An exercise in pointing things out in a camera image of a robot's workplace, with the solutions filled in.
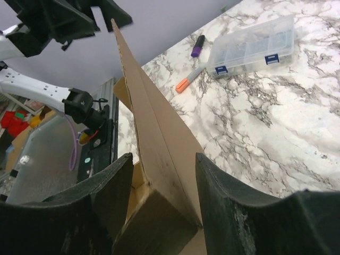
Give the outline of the orange capped marker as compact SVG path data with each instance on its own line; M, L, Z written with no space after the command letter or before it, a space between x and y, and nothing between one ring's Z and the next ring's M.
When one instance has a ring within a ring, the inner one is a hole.
M184 78L180 83L178 83L175 87L175 91L181 94L190 83L206 68L207 63L200 63L199 66L193 70L186 78Z

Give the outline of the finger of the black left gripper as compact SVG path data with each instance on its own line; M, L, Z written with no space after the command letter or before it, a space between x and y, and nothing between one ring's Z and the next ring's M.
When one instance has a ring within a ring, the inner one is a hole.
M99 8L102 12L108 32L113 32L113 19L118 26L122 28L133 23L132 17L120 8L113 0L100 0Z

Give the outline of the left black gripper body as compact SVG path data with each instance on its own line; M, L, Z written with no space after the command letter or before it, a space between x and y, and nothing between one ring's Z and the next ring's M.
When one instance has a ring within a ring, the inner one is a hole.
M5 35L25 57L39 55L51 40L65 51L74 40L92 37L99 28L91 10L98 1L6 1L21 21Z

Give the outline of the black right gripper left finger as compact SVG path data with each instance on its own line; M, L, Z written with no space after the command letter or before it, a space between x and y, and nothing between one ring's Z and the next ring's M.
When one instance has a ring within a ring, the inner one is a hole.
M1 202L1 254L110 254L126 220L132 159L126 153L42 202Z

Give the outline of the brown cardboard box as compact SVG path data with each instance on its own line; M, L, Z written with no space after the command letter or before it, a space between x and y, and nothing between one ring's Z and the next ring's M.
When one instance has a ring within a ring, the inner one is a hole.
M114 92L133 114L144 178L142 199L112 253L206 254L195 172L202 147L112 27L124 75Z

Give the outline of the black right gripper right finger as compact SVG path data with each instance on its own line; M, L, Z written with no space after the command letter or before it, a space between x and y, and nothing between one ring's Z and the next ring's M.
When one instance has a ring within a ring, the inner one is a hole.
M208 254L339 254L339 192L278 198L195 157Z

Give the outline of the purple black highlighter marker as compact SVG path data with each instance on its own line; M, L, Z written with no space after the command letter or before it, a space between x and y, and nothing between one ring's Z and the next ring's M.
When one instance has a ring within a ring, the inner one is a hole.
M196 58L199 57L203 44L205 42L205 35L200 35L193 46L192 52L191 52L191 57Z

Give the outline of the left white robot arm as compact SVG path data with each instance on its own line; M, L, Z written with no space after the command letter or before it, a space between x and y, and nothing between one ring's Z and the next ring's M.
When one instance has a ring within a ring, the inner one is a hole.
M1 21L15 13L18 24L1 29L1 93L38 101L93 131L107 117L94 109L93 97L80 90L80 74L89 55L68 54L75 40L94 37L100 9L108 32L130 25L132 17L114 1L2 1Z

